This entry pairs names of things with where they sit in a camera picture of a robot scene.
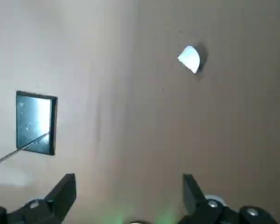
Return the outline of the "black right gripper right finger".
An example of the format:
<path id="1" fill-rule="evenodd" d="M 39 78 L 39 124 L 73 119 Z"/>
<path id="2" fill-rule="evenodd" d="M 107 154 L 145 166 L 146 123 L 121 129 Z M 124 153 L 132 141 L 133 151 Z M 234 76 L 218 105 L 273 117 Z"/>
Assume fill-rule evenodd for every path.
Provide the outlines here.
<path id="1" fill-rule="evenodd" d="M 193 175 L 183 175 L 183 202 L 187 215 L 184 224 L 276 224 L 277 221 L 260 207 L 243 206 L 234 211 L 219 199 L 208 199 Z"/>

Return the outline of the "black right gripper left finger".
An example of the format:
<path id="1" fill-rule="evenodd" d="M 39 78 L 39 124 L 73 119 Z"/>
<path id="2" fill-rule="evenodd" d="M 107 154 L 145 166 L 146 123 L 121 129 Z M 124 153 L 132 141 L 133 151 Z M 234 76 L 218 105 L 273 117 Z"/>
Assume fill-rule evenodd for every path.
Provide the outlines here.
<path id="1" fill-rule="evenodd" d="M 43 198 L 8 213 L 0 207 L 0 224 L 61 224 L 76 199 L 76 176 L 66 174 Z"/>

